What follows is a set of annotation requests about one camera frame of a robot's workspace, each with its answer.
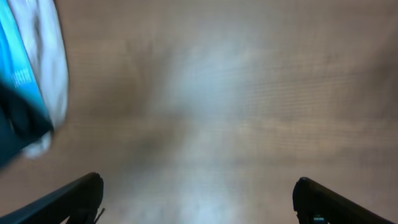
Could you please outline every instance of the white fabric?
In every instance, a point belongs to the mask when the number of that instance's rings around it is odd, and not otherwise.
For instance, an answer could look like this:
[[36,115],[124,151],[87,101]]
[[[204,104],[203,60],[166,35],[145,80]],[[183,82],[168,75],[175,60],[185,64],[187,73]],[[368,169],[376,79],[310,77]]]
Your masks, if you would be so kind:
[[[52,0],[8,0],[25,45],[36,82],[54,128],[67,111],[68,70],[57,11]],[[45,152],[51,133],[24,149],[28,157]]]

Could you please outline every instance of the wood grain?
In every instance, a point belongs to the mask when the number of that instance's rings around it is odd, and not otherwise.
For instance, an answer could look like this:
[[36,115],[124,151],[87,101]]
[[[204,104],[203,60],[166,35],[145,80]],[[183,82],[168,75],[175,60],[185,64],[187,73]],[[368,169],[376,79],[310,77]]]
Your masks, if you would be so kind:
[[56,3],[67,122],[1,214],[97,171],[99,223],[298,223],[301,176],[398,222],[396,1]]

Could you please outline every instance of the black object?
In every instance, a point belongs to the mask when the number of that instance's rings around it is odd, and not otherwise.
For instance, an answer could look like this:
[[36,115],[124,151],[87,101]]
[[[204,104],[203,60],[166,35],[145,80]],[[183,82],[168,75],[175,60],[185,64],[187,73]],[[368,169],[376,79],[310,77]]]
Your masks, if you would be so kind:
[[293,209],[300,224],[392,224],[307,177],[294,187]]
[[99,174],[87,174],[72,183],[0,218],[2,224],[61,223],[94,224],[103,198],[104,182]]
[[52,130],[47,118],[0,82],[0,168]]

